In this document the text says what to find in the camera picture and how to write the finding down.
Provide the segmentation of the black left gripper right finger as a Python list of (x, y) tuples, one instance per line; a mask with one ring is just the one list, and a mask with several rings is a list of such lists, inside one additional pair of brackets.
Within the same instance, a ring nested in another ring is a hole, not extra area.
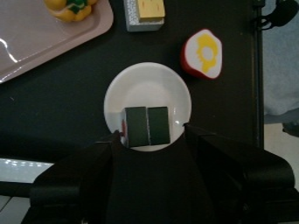
[(190, 124), (184, 125), (184, 138), (219, 224), (299, 222), (295, 174), (282, 157)]

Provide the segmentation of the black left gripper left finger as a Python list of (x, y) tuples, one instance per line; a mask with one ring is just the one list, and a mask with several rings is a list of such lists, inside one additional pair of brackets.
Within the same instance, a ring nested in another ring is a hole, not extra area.
[(36, 178), (21, 224), (106, 224), (115, 155), (115, 131), (56, 162)]

